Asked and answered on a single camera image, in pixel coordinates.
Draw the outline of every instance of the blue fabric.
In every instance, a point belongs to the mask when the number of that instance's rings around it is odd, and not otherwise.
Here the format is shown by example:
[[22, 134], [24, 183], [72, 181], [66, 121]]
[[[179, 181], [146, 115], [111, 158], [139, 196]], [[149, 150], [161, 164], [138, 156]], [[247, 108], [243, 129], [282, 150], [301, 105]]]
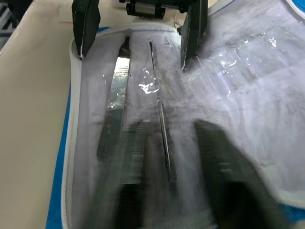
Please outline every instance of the blue fabric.
[[288, 216], [288, 221], [290, 224], [305, 220], [305, 209], [304, 208], [294, 208], [291, 206], [282, 206], [284, 213]]
[[63, 161], [65, 157], [65, 147], [67, 139], [68, 121], [70, 113], [71, 101], [71, 86], [69, 89], [69, 97], [66, 108], [65, 120], [61, 134], [61, 143], [57, 154], [56, 167], [53, 178], [53, 187], [49, 205], [49, 212], [47, 217], [46, 229], [61, 229], [61, 181], [63, 172]]
[[305, 0], [292, 0], [292, 2], [297, 6], [297, 8], [305, 12]]

